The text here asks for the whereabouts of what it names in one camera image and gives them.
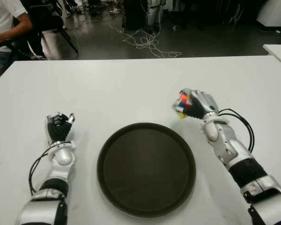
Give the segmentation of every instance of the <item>rubik's cube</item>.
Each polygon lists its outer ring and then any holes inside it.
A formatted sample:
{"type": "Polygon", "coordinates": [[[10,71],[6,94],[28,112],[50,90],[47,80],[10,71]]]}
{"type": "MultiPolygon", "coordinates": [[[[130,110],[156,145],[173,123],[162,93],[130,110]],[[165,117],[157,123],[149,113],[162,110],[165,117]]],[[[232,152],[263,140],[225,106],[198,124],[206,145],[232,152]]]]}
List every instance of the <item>rubik's cube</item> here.
{"type": "Polygon", "coordinates": [[[183,89],[182,91],[180,91],[180,97],[174,102],[172,108],[180,118],[184,118],[187,117],[187,115],[183,113],[183,110],[191,106],[192,96],[190,89],[183,89]]]}

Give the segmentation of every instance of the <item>black cable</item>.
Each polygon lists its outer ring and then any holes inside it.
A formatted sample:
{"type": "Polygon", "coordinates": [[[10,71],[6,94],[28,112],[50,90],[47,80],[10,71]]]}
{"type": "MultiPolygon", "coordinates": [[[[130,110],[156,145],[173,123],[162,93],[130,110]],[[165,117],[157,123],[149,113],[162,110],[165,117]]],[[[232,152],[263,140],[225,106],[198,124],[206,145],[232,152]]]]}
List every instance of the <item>black cable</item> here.
{"type": "Polygon", "coordinates": [[[234,112],[236,115],[238,115],[238,116],[243,120],[243,123],[245,122],[245,124],[246,124],[245,126],[246,126],[248,129],[251,130],[252,146],[251,146],[251,151],[250,151],[250,152],[252,152],[252,151],[253,151],[253,148],[254,148],[254,145],[255,145],[255,135],[254,135],[254,132],[253,132],[253,129],[252,129],[251,125],[249,124],[249,122],[248,122],[244,117],[242,117],[240,114],[238,114],[237,112],[235,112],[235,111],[232,110],[232,109],[223,109],[223,110],[220,110],[220,112],[223,112],[223,111],[225,111],[225,110],[232,111],[232,112],[234,112]]]}
{"type": "Polygon", "coordinates": [[[222,114],[219,114],[219,116],[228,115],[228,116],[236,117],[246,126],[246,128],[248,129],[248,132],[249,132],[249,136],[250,136],[250,144],[249,144],[248,151],[250,153],[252,153],[254,145],[255,145],[255,135],[254,135],[253,129],[252,129],[251,125],[249,124],[249,122],[244,117],[242,117],[240,114],[238,114],[236,111],[234,111],[232,109],[223,109],[223,110],[220,110],[219,113],[221,113],[223,111],[231,111],[231,112],[235,113],[236,115],[231,114],[231,113],[222,113],[222,114]]]}
{"type": "Polygon", "coordinates": [[[31,195],[33,195],[33,193],[36,193],[36,192],[37,192],[37,191],[33,188],[33,185],[32,185],[32,175],[33,175],[34,171],[36,170],[36,168],[37,168],[39,162],[41,161],[41,159],[42,159],[43,157],[45,157],[45,156],[48,155],[47,152],[48,152],[50,149],[52,149],[52,148],[54,148],[54,147],[56,147],[56,146],[58,146],[58,145],[60,145],[60,144],[65,144],[65,143],[71,143],[71,142],[62,142],[62,143],[59,143],[59,144],[56,144],[56,145],[53,145],[53,146],[47,148],[46,151],[44,151],[43,154],[42,154],[39,158],[37,158],[37,159],[34,161],[34,163],[32,164],[32,166],[31,166],[31,168],[30,168],[30,171],[29,171],[29,176],[28,176],[28,183],[29,183],[29,188],[30,188],[30,193],[31,193],[31,195]]]}

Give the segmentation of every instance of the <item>concrete floor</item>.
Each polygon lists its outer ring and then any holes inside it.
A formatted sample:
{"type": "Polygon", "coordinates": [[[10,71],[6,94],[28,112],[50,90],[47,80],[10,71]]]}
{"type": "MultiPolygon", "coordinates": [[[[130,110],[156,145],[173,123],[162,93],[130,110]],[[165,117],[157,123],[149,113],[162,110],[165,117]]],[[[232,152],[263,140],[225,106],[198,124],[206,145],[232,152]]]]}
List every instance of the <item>concrete floor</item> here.
{"type": "MultiPolygon", "coordinates": [[[[115,17],[104,12],[102,19],[91,20],[85,15],[73,15],[64,18],[66,31],[72,42],[77,46],[79,54],[59,34],[47,32],[42,45],[50,60],[107,60],[107,59],[146,59],[156,58],[149,49],[136,49],[122,40],[125,34],[119,34],[112,27],[120,28],[122,15],[115,17]],[[74,23],[84,21],[75,29],[77,39],[73,34],[74,23]]],[[[178,28],[172,31],[172,23],[168,18],[162,21],[162,32],[158,37],[158,48],[162,51],[178,51],[180,57],[211,57],[211,56],[242,56],[266,55],[263,44],[281,44],[281,34],[275,31],[263,31],[256,25],[206,25],[204,30],[198,30],[190,24],[188,30],[178,28]]]]}

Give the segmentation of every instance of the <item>round tray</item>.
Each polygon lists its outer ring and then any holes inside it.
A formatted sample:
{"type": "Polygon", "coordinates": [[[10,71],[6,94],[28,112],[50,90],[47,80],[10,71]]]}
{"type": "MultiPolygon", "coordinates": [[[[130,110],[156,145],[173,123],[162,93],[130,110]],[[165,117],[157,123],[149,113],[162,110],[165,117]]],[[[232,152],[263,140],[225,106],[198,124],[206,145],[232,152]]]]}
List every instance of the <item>round tray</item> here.
{"type": "Polygon", "coordinates": [[[154,218],[172,212],[195,181],[191,149],[177,133],[136,123],[114,133],[99,155],[97,175],[106,197],[122,211],[154,218]]]}

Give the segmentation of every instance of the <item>white shirt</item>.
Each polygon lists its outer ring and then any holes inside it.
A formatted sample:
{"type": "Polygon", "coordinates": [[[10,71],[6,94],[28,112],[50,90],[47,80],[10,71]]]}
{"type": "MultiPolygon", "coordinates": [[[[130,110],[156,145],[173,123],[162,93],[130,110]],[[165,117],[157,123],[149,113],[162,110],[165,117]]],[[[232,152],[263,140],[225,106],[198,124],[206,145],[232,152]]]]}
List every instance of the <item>white shirt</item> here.
{"type": "MultiPolygon", "coordinates": [[[[17,18],[26,13],[20,0],[0,0],[0,33],[13,27],[13,17],[17,18]]],[[[0,48],[0,52],[10,52],[7,47],[0,48]]]]}

